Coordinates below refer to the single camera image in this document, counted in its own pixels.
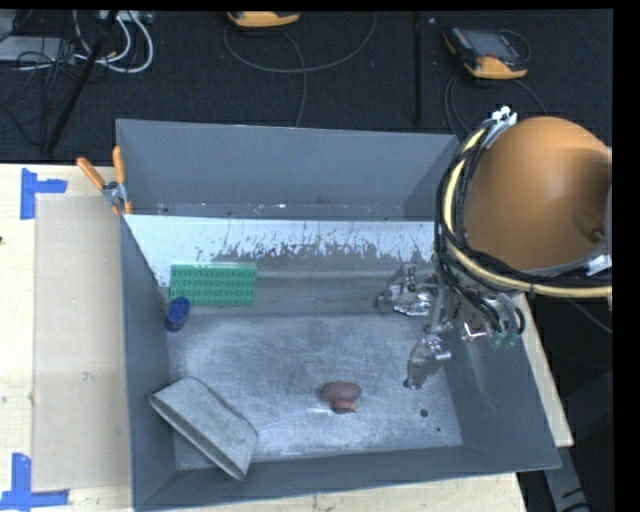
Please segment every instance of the bin floor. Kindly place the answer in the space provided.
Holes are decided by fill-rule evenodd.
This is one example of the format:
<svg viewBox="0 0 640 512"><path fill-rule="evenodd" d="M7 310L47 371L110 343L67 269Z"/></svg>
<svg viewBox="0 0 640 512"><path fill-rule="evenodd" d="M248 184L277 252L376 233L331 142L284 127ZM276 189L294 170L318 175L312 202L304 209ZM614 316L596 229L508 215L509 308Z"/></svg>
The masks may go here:
<svg viewBox="0 0 640 512"><path fill-rule="evenodd" d="M445 369L403 386L420 327L401 315L192 314L168 336L171 378L200 379L253 424L254 462L460 445ZM336 380L362 388L356 413L320 399ZM175 447L179 469L212 465L179 434Z"/></svg>

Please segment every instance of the black floor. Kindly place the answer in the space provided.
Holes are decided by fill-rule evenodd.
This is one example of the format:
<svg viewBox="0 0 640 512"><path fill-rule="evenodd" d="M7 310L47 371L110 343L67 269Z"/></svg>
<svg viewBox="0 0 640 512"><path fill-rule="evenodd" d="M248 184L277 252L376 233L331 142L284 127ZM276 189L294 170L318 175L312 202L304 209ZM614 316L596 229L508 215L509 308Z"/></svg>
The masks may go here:
<svg viewBox="0 0 640 512"><path fill-rule="evenodd" d="M88 43L104 28L92 14L78 13ZM154 11L146 25L153 40L149 68L126 74L96 65L81 89L84 61L59 61L36 71L3 62L0 161L71 164L85 156L109 165L118 118L462 137L504 104L521 119L548 113L575 121L613 146L612 9L417 14L303 12L283 33L248 37L230 30L224 12ZM72 37L71 20L65 10L18 10L15 35L63 37L86 55ZM479 87L446 49L442 30L448 25L517 33L522 53L530 52L527 76ZM139 66L149 55L142 33L134 32L135 56L119 61L122 66ZM124 43L114 26L101 55ZM27 56L19 65L28 65ZM301 73L303 65L311 69ZM580 307L611 327L605 301ZM612 336L566 301L536 297L532 308L562 398L601 382L612 366ZM607 386L600 388L604 397L610 395ZM602 412L587 424L580 410L568 411L570 420L578 418L572 454L593 511L614 509L611 404L606 399L583 404ZM529 511L553 510L543 474L520 477Z"/></svg>

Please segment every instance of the wooden board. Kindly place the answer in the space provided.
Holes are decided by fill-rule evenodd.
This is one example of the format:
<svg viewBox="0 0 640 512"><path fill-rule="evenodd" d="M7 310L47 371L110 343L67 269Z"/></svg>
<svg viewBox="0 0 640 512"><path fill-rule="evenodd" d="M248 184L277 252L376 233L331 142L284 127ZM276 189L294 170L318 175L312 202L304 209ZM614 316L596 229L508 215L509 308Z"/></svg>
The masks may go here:
<svg viewBox="0 0 640 512"><path fill-rule="evenodd" d="M39 233L43 236L38 236L38 240L43 243L48 240L47 245L58 245L55 251L49 252L51 255L58 254L55 261L52 258L48 262L50 269L62 264L60 252L76 254L80 251L81 257L76 255L80 259L74 263L76 270L73 279L70 277L65 286L79 287L81 291L77 293L81 294L83 301L88 301L89 307L85 309L92 319L89 323L85 319L75 326L69 322L69 330L64 336L53 336L55 329L37 319L44 320L47 315L55 313L56 308L61 307L61 302L69 304L70 300L75 300L70 298L74 292L65 290L64 301L58 300L59 295L53 292L48 292L47 297L37 296L36 251L43 251L39 253L42 256L47 254L48 248L36 247L39 210L36 211L35 221L19 220L22 167L0 164L0 289L3 290L3 294L0 294L0 316L5 321L5 332L10 333L0 337L0 353L3 354L0 358L0 453L6 461L0 463L0 487L3 490L9 488L11 453L19 451L33 458L34 489L72 489L70 505L52 507L50 510L126 509L129 508L130 493L126 429L122 433L123 415L126 414L124 359L122 337L117 334L121 326L117 325L117 321L114 325L118 315L117 301L120 300L120 276L113 266L113 251L119 250L117 218L77 167L27 166L30 171L38 173L40 180L68 180L65 194L43 194L37 202L38 207L45 202L52 202L40 210L45 215L47 212L56 212L57 222L63 223L56 231L64 238L56 239L52 231L48 234L51 237ZM107 181L113 179L112 168L98 170ZM107 254L110 255L110 264L105 266ZM116 275L109 275L108 278L96 275L96 272L105 268L109 269L109 274ZM44 290L47 286L43 276L39 287ZM533 325L526 301L524 306L530 325ZM73 358L68 360L69 364L63 358L51 360L51 368L57 368L57 371L50 371L47 375L45 352L38 349L42 344L48 344L48 351L68 352ZM535 329L527 331L525 346L550 418L554 439L558 446L571 445L571 431ZM34 383L37 390L35 394L32 393ZM48 420L53 416L66 419L54 423ZM73 423L74 418L78 421L76 428L64 428ZM75 446L75 449L52 450L46 444L56 436L61 446ZM60 468L75 469L66 473ZM244 503L211 510L311 512L403 511L421 508L447 511L525 510L513 474Z"/></svg>

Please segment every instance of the clamp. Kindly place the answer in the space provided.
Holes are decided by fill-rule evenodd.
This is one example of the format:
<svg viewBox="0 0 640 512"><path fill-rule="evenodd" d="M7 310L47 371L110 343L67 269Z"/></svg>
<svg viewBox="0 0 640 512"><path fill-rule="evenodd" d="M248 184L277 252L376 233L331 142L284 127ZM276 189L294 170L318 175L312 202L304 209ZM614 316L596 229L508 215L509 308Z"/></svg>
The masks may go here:
<svg viewBox="0 0 640 512"><path fill-rule="evenodd" d="M116 181L107 183L91 162L84 157L76 160L76 165L85 173L87 178L93 183L107 201L113 205L113 211L119 215L121 211L124 213L133 213L133 206L127 188L125 187L125 169L122 159L122 151L120 146L113 148L113 167L116 171Z"/></svg>

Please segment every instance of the blue tape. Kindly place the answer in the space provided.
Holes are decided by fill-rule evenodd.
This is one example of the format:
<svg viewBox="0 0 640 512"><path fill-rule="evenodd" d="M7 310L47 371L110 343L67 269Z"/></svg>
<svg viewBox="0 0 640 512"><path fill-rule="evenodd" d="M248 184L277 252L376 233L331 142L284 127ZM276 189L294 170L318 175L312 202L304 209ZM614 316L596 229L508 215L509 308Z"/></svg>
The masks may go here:
<svg viewBox="0 0 640 512"><path fill-rule="evenodd" d="M66 505L69 491L31 492L31 458L21 453L11 457L11 490L3 491L0 510L30 512L32 507Z"/></svg>
<svg viewBox="0 0 640 512"><path fill-rule="evenodd" d="M38 181L38 175L35 172L23 167L20 191L20 219L33 219L36 216L36 194L64 194L66 190L66 181Z"/></svg>

